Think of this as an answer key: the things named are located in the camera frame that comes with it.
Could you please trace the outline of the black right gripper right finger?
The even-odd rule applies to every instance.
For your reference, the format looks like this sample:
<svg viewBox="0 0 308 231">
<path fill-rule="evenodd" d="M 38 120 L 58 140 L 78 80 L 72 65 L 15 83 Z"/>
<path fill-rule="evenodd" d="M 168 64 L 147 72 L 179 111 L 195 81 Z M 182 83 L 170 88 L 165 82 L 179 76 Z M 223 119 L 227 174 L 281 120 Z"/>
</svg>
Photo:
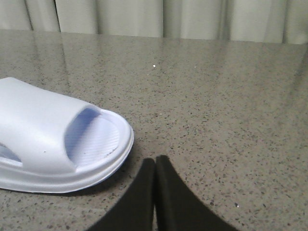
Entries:
<svg viewBox="0 0 308 231">
<path fill-rule="evenodd" d="M 165 155 L 156 158 L 156 216 L 160 231 L 235 231 L 187 187 Z"/>
</svg>

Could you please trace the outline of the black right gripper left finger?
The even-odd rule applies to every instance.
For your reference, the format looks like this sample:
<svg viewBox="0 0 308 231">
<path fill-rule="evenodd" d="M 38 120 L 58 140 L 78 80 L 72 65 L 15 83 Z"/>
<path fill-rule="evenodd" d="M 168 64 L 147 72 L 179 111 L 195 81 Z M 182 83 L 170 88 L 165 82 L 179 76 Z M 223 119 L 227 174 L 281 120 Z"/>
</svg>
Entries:
<svg viewBox="0 0 308 231">
<path fill-rule="evenodd" d="M 120 200 L 89 231 L 151 231 L 154 212 L 153 159 L 143 160 L 141 168 Z"/>
</svg>

